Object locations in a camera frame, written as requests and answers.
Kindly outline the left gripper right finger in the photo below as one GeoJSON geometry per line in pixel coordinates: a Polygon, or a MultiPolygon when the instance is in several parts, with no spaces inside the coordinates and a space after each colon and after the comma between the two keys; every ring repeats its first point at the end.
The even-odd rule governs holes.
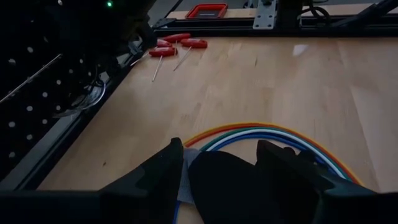
{"type": "Polygon", "coordinates": [[[257,162],[284,223],[376,223],[377,194],[312,161],[260,140],[257,162]]]}

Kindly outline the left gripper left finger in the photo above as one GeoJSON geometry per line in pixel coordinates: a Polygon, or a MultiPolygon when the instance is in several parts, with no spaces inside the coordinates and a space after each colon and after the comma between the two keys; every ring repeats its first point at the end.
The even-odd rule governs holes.
{"type": "Polygon", "coordinates": [[[172,223],[182,176],[179,138],[134,170],[103,187],[101,223],[172,223]]]}

